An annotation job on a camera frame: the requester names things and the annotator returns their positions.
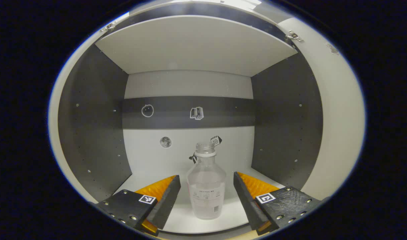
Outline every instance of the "bottle mouth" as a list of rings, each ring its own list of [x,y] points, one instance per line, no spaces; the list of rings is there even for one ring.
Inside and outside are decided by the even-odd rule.
[[[212,142],[199,142],[196,144],[196,153],[213,154],[215,153],[215,144]]]

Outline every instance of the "glass bottle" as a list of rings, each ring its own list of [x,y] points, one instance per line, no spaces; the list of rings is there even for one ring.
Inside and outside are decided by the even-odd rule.
[[[226,172],[215,163],[215,155],[214,143],[199,142],[197,162],[187,172],[193,213],[203,220],[219,217],[223,207]]]

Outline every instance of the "bottle label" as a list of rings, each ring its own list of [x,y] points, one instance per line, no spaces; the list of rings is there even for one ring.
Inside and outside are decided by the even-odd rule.
[[[189,186],[190,198],[197,207],[208,208],[216,213],[221,208],[224,198],[224,184],[213,189],[198,189]]]

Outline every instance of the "door hinge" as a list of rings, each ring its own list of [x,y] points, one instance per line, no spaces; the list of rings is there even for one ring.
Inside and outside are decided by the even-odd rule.
[[[102,29],[100,30],[100,32],[104,32],[104,31],[107,31],[107,30],[109,30],[109,29],[114,29],[114,28],[115,28],[115,23],[116,23],[116,21],[113,21],[113,22],[109,23],[107,26],[105,26],[104,28],[102,28]]]
[[[289,31],[289,35],[286,35],[285,37],[290,38],[290,39],[295,39],[298,40],[299,42],[303,42],[304,40],[299,37],[293,30]]]

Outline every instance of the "bottle neck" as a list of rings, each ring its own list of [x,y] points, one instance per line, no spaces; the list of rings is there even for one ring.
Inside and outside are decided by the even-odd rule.
[[[198,157],[198,164],[203,166],[210,166],[215,164],[215,156],[209,158]]]

